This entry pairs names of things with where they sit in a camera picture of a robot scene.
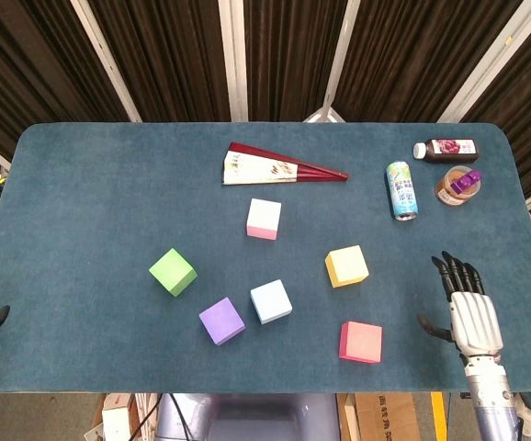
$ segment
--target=pink cube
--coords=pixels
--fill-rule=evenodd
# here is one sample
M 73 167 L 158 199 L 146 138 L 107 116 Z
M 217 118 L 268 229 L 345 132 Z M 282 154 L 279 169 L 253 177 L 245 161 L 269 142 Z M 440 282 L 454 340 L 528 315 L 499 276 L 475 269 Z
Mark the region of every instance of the pink cube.
M 274 241 L 277 238 L 281 209 L 282 204 L 279 202 L 251 199 L 247 216 L 247 235 Z
M 339 357 L 361 363 L 379 363 L 382 354 L 382 327 L 347 322 L 341 327 Z

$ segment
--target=bottle label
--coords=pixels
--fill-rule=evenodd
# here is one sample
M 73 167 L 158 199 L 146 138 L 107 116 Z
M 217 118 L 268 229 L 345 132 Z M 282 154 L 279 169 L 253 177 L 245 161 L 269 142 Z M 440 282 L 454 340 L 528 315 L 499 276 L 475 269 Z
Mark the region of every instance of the bottle label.
M 474 154 L 476 144 L 472 140 L 431 140 L 437 154 Z
M 439 193 L 437 193 L 437 197 L 443 200 L 447 205 L 461 205 L 464 203 L 463 199 L 455 199 L 449 193 L 445 191 L 444 188 L 441 188 L 439 190 Z

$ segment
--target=purple cube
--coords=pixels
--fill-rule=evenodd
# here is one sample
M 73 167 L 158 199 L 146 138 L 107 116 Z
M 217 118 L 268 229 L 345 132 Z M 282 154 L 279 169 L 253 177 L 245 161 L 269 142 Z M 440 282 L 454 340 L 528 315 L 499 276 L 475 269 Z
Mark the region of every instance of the purple cube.
M 245 329 L 243 320 L 228 297 L 201 312 L 200 320 L 215 345 L 222 345 Z

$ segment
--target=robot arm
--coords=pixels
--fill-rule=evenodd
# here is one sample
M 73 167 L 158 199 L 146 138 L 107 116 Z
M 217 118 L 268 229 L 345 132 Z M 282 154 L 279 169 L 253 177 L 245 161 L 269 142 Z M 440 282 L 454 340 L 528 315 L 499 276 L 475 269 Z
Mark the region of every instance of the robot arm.
M 443 252 L 445 262 L 432 261 L 439 270 L 449 302 L 451 330 L 433 326 L 425 315 L 418 321 L 433 337 L 455 343 L 464 364 L 482 441 L 520 441 L 522 424 L 513 405 L 506 372 L 500 365 L 503 348 L 496 311 L 484 294 L 480 274 Z

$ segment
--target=yellow cube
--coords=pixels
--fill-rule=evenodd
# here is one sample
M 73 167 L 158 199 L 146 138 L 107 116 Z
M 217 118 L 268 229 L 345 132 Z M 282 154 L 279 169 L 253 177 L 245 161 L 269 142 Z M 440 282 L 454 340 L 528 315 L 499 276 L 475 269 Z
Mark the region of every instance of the yellow cube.
M 369 276 L 359 245 L 331 251 L 324 259 L 333 288 L 361 282 Z

